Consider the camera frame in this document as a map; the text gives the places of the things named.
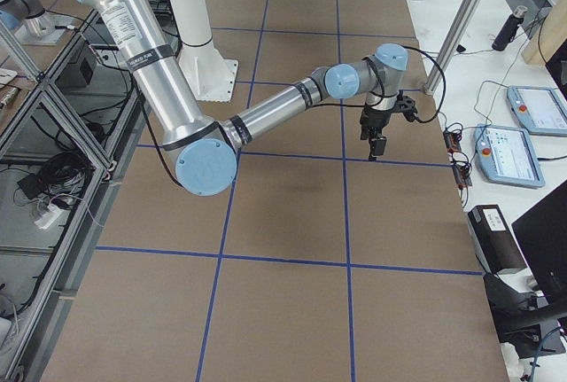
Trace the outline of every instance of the blue tablet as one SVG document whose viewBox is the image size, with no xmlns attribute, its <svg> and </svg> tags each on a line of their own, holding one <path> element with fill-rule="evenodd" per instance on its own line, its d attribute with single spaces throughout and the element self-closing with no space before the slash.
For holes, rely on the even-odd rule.
<svg viewBox="0 0 567 382">
<path fill-rule="evenodd" d="M 526 129 L 478 125 L 475 141 L 488 181 L 532 188 L 546 184 Z"/>
<path fill-rule="evenodd" d="M 512 112 L 530 134 L 567 136 L 567 110 L 564 100 L 553 89 L 509 87 L 508 100 Z"/>
</svg>

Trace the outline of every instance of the white table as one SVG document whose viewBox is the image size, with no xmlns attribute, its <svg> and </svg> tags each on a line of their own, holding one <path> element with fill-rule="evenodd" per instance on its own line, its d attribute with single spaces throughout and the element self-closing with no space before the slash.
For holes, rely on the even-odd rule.
<svg viewBox="0 0 567 382">
<path fill-rule="evenodd" d="M 416 36 L 422 50 L 437 52 L 447 36 L 447 32 L 462 0 L 408 0 L 409 10 L 416 29 Z M 482 0 L 464 37 L 461 40 L 466 52 L 490 50 L 493 38 L 498 34 L 502 24 L 511 10 L 505 0 Z M 518 56 L 520 49 L 527 44 L 526 35 L 519 36 L 503 52 L 489 51 L 471 55 L 453 57 L 446 70 L 447 98 L 443 105 L 443 113 L 447 123 L 459 121 L 465 127 L 485 123 L 485 118 L 473 110 L 477 100 L 478 88 L 482 81 L 491 80 L 506 85 L 532 85 L 553 87 L 556 85 L 543 66 L 528 66 Z M 427 70 L 431 64 L 426 60 Z M 518 127 L 506 99 L 506 89 L 493 84 L 486 84 L 480 95 L 478 109 L 486 114 L 491 106 L 490 118 L 496 125 Z M 435 91 L 439 102 L 441 87 Z M 474 129 L 463 132 L 462 148 L 472 158 L 474 153 Z M 532 136 L 535 151 L 539 157 L 554 157 L 567 154 L 567 138 Z M 502 184 L 488 183 L 474 161 L 471 176 L 472 187 L 469 188 L 469 200 L 465 211 L 475 205 L 496 203 L 501 208 L 506 221 L 511 224 L 540 199 L 549 194 L 567 178 L 567 160 L 541 162 L 546 186 L 540 189 L 510 187 Z M 520 292 L 527 292 L 525 277 L 529 271 L 523 271 L 506 277 L 506 281 Z M 538 382 L 564 382 L 567 375 L 567 355 L 552 355 L 539 360 L 541 368 L 537 370 L 535 380 Z"/>
</svg>

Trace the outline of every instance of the robotic arm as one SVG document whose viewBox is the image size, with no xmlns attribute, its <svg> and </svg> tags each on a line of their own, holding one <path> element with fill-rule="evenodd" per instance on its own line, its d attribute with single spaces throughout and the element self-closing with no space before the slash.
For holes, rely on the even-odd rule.
<svg viewBox="0 0 567 382">
<path fill-rule="evenodd" d="M 163 145 L 177 179 L 194 194 L 213 195 L 226 189 L 237 172 L 239 148 L 329 96 L 344 99 L 368 93 L 362 136 L 370 144 L 384 145 L 382 128 L 393 112 L 401 111 L 398 103 L 404 98 L 398 97 L 398 91 L 408 53 L 399 45 L 386 44 L 356 63 L 320 67 L 229 120 L 215 121 L 201 113 L 147 0 L 81 1 L 100 12 L 165 130 Z M 381 148 L 375 147 L 370 158 Z"/>
<path fill-rule="evenodd" d="M 0 20 L 14 29 L 23 21 L 29 34 L 43 37 L 55 30 L 55 24 L 40 0 L 0 0 Z"/>
</svg>

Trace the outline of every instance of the round blue cap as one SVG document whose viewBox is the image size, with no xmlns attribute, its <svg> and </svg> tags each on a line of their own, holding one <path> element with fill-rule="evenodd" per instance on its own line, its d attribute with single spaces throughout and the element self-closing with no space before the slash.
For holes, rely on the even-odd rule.
<svg viewBox="0 0 567 382">
<path fill-rule="evenodd" d="M 408 50 L 397 43 L 380 45 L 374 55 L 392 69 L 405 71 L 408 66 Z"/>
<path fill-rule="evenodd" d="M 9 12 L 0 11 L 0 20 L 8 27 L 10 30 L 19 26 L 19 20 L 12 16 Z"/>
<path fill-rule="evenodd" d="M 212 196 L 232 184 L 237 174 L 237 156 L 225 142 L 204 138 L 179 153 L 175 174 L 189 192 Z"/>
<path fill-rule="evenodd" d="M 325 74 L 325 88 L 331 97 L 344 99 L 354 96 L 361 86 L 356 69 L 350 65 L 336 65 Z"/>
</svg>

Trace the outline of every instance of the black monitor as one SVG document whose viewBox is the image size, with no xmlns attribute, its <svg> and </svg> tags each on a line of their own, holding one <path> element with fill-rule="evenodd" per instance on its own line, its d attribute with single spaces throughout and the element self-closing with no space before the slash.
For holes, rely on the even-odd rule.
<svg viewBox="0 0 567 382">
<path fill-rule="evenodd" d="M 567 298 L 567 181 L 514 223 L 517 243 L 550 304 Z M 567 327 L 567 317 L 560 318 Z"/>
</svg>

